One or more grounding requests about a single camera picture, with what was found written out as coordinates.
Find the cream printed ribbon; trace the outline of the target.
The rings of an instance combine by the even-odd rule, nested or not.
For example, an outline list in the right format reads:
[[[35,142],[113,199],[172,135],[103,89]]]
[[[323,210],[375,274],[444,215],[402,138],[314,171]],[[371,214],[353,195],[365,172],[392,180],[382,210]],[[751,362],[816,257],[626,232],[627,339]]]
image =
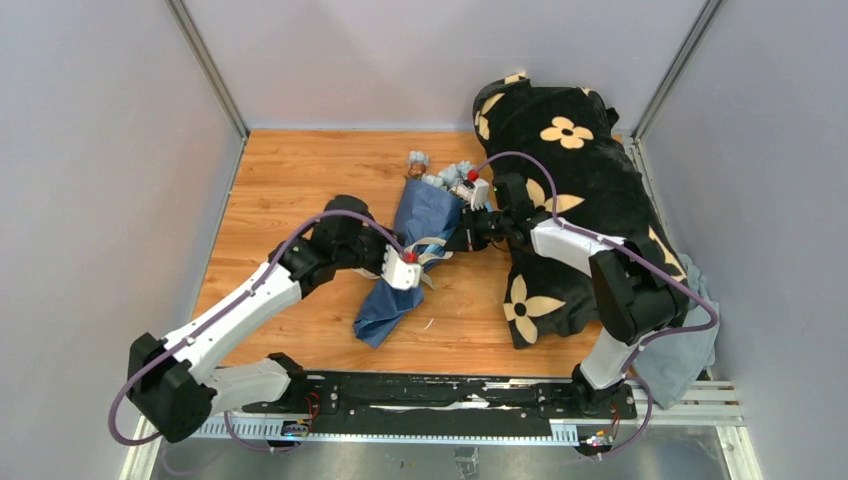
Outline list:
[[[407,251],[414,251],[418,255],[419,263],[422,265],[423,273],[419,283],[434,288],[434,284],[430,279],[426,270],[435,266],[438,262],[448,260],[453,256],[452,252],[448,252],[445,248],[446,240],[440,237],[424,237],[404,248]],[[365,275],[354,271],[359,275],[370,280],[382,280],[381,278],[369,278]]]

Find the blue wrapping paper sheet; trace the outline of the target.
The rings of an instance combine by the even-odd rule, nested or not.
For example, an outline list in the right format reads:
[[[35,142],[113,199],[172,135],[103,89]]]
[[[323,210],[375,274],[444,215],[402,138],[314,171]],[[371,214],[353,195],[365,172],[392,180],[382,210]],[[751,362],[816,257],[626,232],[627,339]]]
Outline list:
[[[426,272],[452,253],[447,241],[460,225],[465,207],[484,208],[485,182],[463,182],[445,190],[408,180],[393,222],[402,235],[402,251],[390,246],[388,266],[366,296],[353,324],[355,336],[372,348],[388,337],[400,320],[423,302]]]

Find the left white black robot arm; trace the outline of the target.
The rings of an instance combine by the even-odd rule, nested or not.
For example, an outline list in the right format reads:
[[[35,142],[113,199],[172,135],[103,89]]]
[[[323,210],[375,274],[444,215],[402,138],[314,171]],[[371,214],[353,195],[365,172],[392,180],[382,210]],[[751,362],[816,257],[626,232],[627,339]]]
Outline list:
[[[274,353],[226,368],[221,361],[339,270],[365,270],[401,289],[417,286],[421,268],[410,261],[406,238],[379,224],[363,201],[334,197],[215,306],[164,336],[145,332],[132,342],[127,380],[108,414],[113,439],[126,446],[158,438],[178,443],[209,418],[259,402],[283,413],[298,411],[307,389],[293,377],[287,356]]]

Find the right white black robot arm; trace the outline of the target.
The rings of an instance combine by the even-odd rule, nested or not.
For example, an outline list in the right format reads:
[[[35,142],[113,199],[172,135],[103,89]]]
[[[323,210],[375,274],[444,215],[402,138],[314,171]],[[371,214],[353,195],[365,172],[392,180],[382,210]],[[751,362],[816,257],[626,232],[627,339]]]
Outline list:
[[[565,221],[555,206],[535,205],[518,174],[488,183],[470,172],[452,192],[465,204],[446,250],[480,251],[504,240],[590,279],[602,330],[573,370],[570,396],[577,413],[598,416],[623,384],[640,342],[682,325],[689,306],[685,276],[664,271],[657,239],[606,236]]]

